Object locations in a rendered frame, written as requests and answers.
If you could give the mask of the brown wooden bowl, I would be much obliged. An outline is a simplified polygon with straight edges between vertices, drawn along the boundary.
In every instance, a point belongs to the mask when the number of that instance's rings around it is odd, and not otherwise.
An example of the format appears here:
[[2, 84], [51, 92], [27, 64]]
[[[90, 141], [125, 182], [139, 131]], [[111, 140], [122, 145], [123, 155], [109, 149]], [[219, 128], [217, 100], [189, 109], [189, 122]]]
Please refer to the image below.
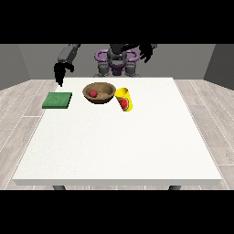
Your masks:
[[[91, 97], [90, 91], [96, 90], [97, 96]], [[109, 102], [115, 95], [115, 87], [108, 82], [93, 82], [88, 84], [82, 91], [84, 97], [91, 103], [104, 104]]]

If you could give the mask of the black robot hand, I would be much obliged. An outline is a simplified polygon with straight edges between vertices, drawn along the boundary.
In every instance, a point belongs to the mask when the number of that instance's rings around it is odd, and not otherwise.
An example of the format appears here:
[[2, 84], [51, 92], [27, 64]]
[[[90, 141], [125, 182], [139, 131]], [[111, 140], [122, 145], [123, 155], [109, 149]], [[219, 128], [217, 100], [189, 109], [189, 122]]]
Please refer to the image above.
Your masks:
[[54, 65], [55, 79], [56, 79], [56, 83], [59, 86], [62, 86], [62, 84], [63, 84], [63, 79], [65, 77], [67, 69], [70, 72], [73, 72], [74, 71], [74, 66], [72, 64], [69, 64], [68, 62], [57, 62]]
[[153, 49], [151, 47], [151, 44], [145, 43], [145, 44], [125, 44], [121, 48], [121, 52], [127, 51], [132, 48], [139, 48], [140, 50], [140, 59], [143, 59], [145, 63], [147, 63], [151, 56], [153, 55]]

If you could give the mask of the green square pad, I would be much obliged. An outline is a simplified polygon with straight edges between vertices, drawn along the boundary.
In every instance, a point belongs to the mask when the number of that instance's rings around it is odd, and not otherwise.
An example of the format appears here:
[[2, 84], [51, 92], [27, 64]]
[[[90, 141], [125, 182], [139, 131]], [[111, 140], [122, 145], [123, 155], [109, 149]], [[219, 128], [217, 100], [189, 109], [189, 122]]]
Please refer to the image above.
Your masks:
[[43, 109], [67, 109], [71, 92], [50, 92], [42, 104]]

